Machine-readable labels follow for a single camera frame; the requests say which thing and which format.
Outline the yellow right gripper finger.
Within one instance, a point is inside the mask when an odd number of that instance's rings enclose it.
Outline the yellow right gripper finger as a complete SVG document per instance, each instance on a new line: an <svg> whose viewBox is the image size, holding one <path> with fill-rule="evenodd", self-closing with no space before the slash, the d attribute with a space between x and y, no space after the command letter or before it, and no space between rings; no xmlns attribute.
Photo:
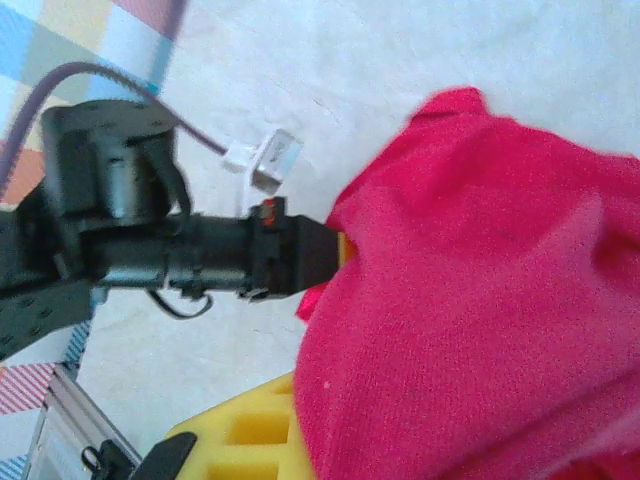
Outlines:
<svg viewBox="0 0 640 480"><path fill-rule="evenodd" d="M293 375L173 427L132 480L314 480L293 402Z"/></svg>

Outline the red t-shirt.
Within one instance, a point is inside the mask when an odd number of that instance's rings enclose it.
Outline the red t-shirt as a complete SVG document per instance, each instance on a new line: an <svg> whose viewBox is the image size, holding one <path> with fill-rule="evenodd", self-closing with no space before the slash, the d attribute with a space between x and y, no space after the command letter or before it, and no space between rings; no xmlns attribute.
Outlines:
<svg viewBox="0 0 640 480"><path fill-rule="evenodd" d="M317 480L640 480L640 159L429 99L338 197L294 400Z"/></svg>

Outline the long aluminium mounting rail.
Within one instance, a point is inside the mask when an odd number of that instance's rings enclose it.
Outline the long aluminium mounting rail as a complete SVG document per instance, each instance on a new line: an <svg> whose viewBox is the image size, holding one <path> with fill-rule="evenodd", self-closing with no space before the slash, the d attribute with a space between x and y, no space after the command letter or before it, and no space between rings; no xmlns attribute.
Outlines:
<svg viewBox="0 0 640 480"><path fill-rule="evenodd" d="M113 440L134 463L140 454L76 382L77 370L54 368L36 423L21 480L91 480L82 464L87 446L96 450Z"/></svg>

